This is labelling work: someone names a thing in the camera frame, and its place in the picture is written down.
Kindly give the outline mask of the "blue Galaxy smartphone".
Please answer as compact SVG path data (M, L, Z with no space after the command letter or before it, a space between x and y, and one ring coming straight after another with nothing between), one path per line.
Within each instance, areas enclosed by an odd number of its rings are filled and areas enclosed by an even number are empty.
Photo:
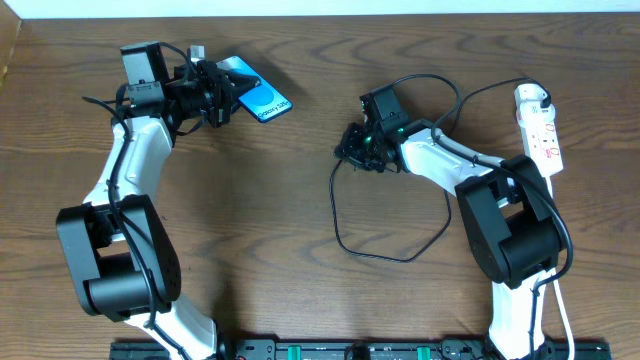
M239 56L231 56L218 61L222 70L240 75L257 77L260 84L239 97L240 104L258 122L268 123L293 109L293 103L276 90Z

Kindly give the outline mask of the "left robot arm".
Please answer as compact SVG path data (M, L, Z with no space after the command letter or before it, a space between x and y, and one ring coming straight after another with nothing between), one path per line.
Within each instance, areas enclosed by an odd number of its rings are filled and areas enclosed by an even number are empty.
M86 313L141 329L171 359L233 359L232 341L181 293L179 259L154 198L182 123L218 128L265 82L238 57L215 62L185 51L183 65L169 70L167 46L121 48L126 83L114 100L92 101L111 116L110 154L96 186L59 212L56 228Z

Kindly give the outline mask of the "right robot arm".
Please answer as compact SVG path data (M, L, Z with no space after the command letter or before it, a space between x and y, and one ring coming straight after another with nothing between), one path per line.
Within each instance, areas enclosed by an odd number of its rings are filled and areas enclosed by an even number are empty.
M484 155L451 139L440 120L411 119L394 84L361 96L364 121L348 126L334 155L364 171L424 177L456 198L472 255L492 282L494 355L540 359L544 292L568 272L574 247L553 199L551 178L563 164L551 94L532 78L513 82L521 155Z

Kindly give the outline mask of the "white USB charger plug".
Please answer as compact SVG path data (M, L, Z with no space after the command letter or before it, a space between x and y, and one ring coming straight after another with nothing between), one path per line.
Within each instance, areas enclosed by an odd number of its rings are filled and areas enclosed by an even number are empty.
M547 91L536 83L524 83L519 85L514 91L515 103L519 107L521 103L528 101L537 101L546 108L550 104Z

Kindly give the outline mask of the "white power strip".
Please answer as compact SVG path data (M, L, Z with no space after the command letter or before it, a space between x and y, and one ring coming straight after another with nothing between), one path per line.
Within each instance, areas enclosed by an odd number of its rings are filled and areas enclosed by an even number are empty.
M535 101L520 103L516 111L525 154L535 162L543 177L551 177L564 168L555 115L553 105L542 108Z

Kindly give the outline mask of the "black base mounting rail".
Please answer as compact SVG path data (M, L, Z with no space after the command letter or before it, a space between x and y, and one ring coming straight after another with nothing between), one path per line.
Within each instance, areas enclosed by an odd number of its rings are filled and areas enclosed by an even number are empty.
M237 360L427 360L503 359L488 342L471 339L444 339L440 342L277 342L270 339L237 341L235 350L221 351L207 359ZM547 340L535 359L568 359L569 345ZM169 352L155 342L113 342L110 360L170 359ZM575 343L574 359L611 360L606 342Z

